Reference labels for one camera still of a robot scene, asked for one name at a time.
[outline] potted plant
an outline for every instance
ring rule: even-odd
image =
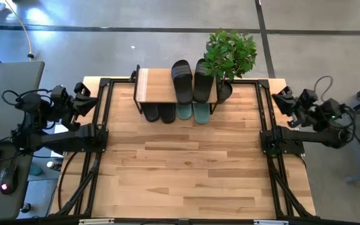
[[[202,65],[207,69],[205,75],[216,77],[219,104],[233,92],[229,81],[234,77],[242,78],[255,65],[256,44],[253,37],[247,35],[218,30],[210,35],[206,44],[207,53]]]

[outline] concrete floor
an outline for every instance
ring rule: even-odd
[[[203,55],[209,36],[207,29],[260,28],[254,0],[14,2],[14,10],[25,24],[42,25],[37,27],[40,31],[29,32],[36,59],[46,62],[42,88],[62,84],[71,90],[84,76],[129,76],[136,64],[170,68],[178,59],[195,64]],[[354,32],[360,31],[360,0],[261,0],[261,3],[266,29],[296,30],[297,34],[299,30],[347,31],[343,35],[269,34],[267,41],[274,75],[285,78],[296,94],[304,88],[313,88],[321,76],[330,75],[334,84],[326,97],[340,102],[353,98],[360,90],[360,33]],[[24,32],[9,27],[17,25],[10,10],[0,12],[3,62],[27,61]],[[64,31],[67,28],[77,31]],[[133,28],[133,32],[116,32],[112,28]],[[148,32],[148,28],[176,29]],[[186,28],[197,29],[186,32]],[[254,34],[257,67],[246,77],[269,77],[266,62],[270,60],[264,54],[262,38],[266,38],[265,32]],[[326,86],[323,81],[318,92]],[[357,125],[360,136],[360,117]],[[360,222],[360,182],[344,182],[345,176],[358,172],[352,146],[338,150],[320,144],[305,147],[317,215]]]

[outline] black slide sandal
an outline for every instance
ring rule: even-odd
[[[197,62],[194,76],[194,101],[197,103],[207,103],[211,95],[213,77],[205,75],[206,68],[202,65],[205,59]]]
[[[176,119],[176,104],[175,103],[159,103],[157,111],[161,116],[162,122],[173,123]]]
[[[174,63],[171,74],[177,102],[182,105],[191,104],[193,101],[193,75],[188,62],[180,60]]]
[[[155,103],[140,103],[140,105],[148,122],[155,122],[159,119],[158,107]]]

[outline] computer mouse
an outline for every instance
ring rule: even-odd
[[[10,164],[0,173],[0,191],[3,194],[12,194],[17,187],[18,167],[15,164]]]

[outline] white cable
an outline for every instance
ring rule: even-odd
[[[26,37],[27,37],[27,41],[29,42],[29,54],[32,54],[33,50],[31,47],[31,41],[30,41],[30,37],[28,34],[28,31],[26,30],[26,28],[23,25],[23,22],[19,19],[19,16],[16,14],[16,12],[13,10],[12,6],[8,3],[7,0],[5,0],[5,3],[11,8],[11,11],[15,14],[16,19],[19,21],[19,23],[22,25],[22,28],[24,30],[24,32],[26,33]]]

